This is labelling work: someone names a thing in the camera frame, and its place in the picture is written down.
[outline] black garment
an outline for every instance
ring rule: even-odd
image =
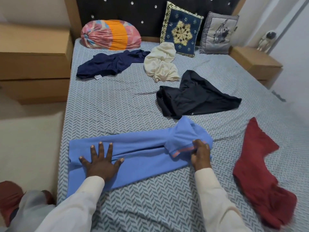
[[[125,50],[116,54],[99,53],[77,69],[76,76],[80,79],[92,78],[96,75],[116,75],[131,66],[132,63],[143,63],[150,51]]]
[[[180,88],[160,86],[157,102],[164,116],[180,119],[182,115],[202,115],[238,108],[241,98],[221,93],[195,71],[187,70]]]

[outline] floor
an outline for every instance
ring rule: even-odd
[[[23,105],[0,89],[0,182],[56,196],[66,103]]]

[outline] blue decorative cushion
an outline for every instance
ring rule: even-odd
[[[193,58],[196,37],[203,18],[168,1],[160,43],[173,42],[178,54]]]

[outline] shirt cuff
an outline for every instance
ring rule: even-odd
[[[206,192],[209,189],[221,187],[212,168],[200,169],[195,172],[195,182],[199,193]]]
[[[87,177],[81,186],[76,191],[79,192],[88,192],[91,193],[96,201],[98,201],[102,190],[104,188],[105,182],[103,178],[99,176]]]

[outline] pillow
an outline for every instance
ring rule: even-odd
[[[220,15],[209,12],[202,33],[200,53],[228,54],[230,38],[238,18],[238,15]]]
[[[194,57],[196,37],[203,18],[168,1],[160,43],[172,42],[176,53]]]
[[[141,45],[141,35],[130,23],[122,20],[94,20],[82,29],[82,43],[88,48],[109,50],[135,49]]]

